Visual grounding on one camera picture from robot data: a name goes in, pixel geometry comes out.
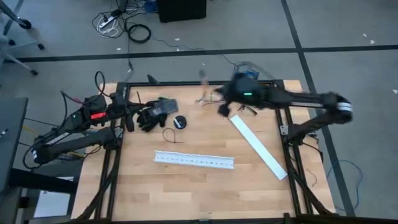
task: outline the white plastic strip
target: white plastic strip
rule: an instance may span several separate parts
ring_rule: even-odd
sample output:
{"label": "white plastic strip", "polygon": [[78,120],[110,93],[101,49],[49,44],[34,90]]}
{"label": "white plastic strip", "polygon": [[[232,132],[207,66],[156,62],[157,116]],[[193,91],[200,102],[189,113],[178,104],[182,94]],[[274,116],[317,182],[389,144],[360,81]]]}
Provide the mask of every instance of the white plastic strip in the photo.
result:
{"label": "white plastic strip", "polygon": [[275,158],[269,153],[264,147],[260,140],[254,135],[254,133],[246,126],[242,119],[235,115],[231,118],[232,123],[241,132],[244,138],[249,142],[253,149],[259,154],[261,159],[268,165],[279,180],[286,177],[286,171],[279,165]]}
{"label": "white plastic strip", "polygon": [[155,162],[186,166],[234,169],[233,157],[183,154],[179,152],[155,151]]}

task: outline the black box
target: black box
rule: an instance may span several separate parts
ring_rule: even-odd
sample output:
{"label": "black box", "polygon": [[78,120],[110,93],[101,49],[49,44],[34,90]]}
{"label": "black box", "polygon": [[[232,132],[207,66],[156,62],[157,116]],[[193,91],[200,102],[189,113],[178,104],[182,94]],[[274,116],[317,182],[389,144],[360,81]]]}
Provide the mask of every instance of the black box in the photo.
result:
{"label": "black box", "polygon": [[206,17],[206,0],[156,0],[156,3],[161,22]]}

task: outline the wooden table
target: wooden table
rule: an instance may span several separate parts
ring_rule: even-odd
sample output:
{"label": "wooden table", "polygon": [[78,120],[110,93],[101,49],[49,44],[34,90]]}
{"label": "wooden table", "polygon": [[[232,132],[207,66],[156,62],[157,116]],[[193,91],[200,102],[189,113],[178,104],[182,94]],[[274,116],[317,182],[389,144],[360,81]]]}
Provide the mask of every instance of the wooden table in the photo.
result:
{"label": "wooden table", "polygon": [[[287,90],[302,91],[298,80],[285,80],[284,83]],[[105,92],[115,89],[116,84],[107,84]],[[169,116],[166,127],[174,128],[172,118],[178,114],[184,115],[188,124],[185,129],[176,130],[177,141],[184,142],[181,144],[166,142],[162,137],[163,128],[159,126],[150,133],[143,133],[136,124],[133,133],[126,132],[113,220],[275,218],[282,217],[285,212],[294,216],[288,178],[276,178],[231,121],[217,114],[218,104],[202,107],[195,103],[201,97],[201,86],[134,87],[131,101],[137,101],[137,90],[142,101],[159,96],[177,99],[179,112]],[[285,168],[275,111],[261,110],[254,116],[248,110],[237,111],[238,105],[231,108],[230,116],[238,114]],[[295,123],[310,118],[305,108],[291,108],[291,113]],[[171,132],[166,137],[172,138]],[[304,141],[317,147],[312,138]],[[153,162],[155,150],[234,157],[235,168],[159,164]],[[334,212],[319,153],[308,146],[300,146],[300,152],[308,186],[324,206]],[[72,218],[79,216],[93,199],[100,182],[103,157],[104,151],[101,151],[84,161]],[[303,202],[300,187],[298,189]]]}

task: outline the office chair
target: office chair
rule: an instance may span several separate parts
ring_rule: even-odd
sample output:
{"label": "office chair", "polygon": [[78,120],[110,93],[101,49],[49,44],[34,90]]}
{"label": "office chair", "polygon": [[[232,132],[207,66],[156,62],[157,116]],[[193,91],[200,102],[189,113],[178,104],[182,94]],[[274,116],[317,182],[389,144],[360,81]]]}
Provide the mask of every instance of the office chair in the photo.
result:
{"label": "office chair", "polygon": [[[0,22],[4,22],[4,20],[2,19],[2,12],[9,16],[10,19],[12,19],[13,21],[16,21],[23,29],[30,29],[32,27],[32,24],[28,20],[21,19],[20,17],[15,15],[14,12],[2,0],[0,0]],[[31,69],[29,66],[10,54],[10,51],[12,50],[19,49],[21,47],[28,47],[30,45],[36,45],[40,50],[44,50],[44,46],[37,43],[36,40],[17,45],[12,39],[9,39],[3,34],[0,34],[0,58],[11,60],[14,63],[17,63],[18,65],[28,69],[32,75],[37,75],[38,73],[35,70]]]}

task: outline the black roll of tape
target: black roll of tape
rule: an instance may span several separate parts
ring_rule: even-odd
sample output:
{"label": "black roll of tape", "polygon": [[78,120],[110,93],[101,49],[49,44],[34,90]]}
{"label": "black roll of tape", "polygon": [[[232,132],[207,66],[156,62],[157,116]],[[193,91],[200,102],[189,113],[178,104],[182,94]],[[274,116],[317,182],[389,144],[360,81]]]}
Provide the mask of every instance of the black roll of tape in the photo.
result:
{"label": "black roll of tape", "polygon": [[178,115],[174,118],[174,126],[177,129],[184,129],[187,126],[187,119],[184,116]]}

